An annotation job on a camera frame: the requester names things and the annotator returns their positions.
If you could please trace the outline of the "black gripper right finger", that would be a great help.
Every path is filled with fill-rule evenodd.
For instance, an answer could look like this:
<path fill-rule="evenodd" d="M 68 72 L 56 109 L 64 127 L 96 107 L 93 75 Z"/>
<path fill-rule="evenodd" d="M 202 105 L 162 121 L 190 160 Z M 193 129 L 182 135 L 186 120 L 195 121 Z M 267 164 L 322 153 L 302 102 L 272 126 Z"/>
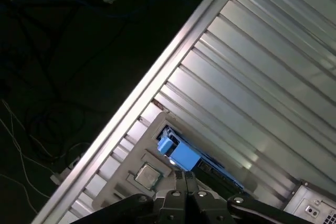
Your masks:
<path fill-rule="evenodd" d="M 185 172 L 185 179 L 195 223 L 309 223 L 243 194 L 223 200 L 214 191 L 200 190 L 192 172 Z"/>

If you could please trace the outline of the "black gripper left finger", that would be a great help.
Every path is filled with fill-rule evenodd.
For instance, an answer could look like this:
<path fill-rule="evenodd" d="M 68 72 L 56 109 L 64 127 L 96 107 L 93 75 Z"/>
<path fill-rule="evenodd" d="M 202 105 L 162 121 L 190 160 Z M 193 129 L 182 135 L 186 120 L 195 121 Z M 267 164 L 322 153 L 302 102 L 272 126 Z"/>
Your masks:
<path fill-rule="evenodd" d="M 74 223 L 184 223 L 187 198 L 185 173 L 174 172 L 175 188 L 155 196 L 134 194 Z"/>

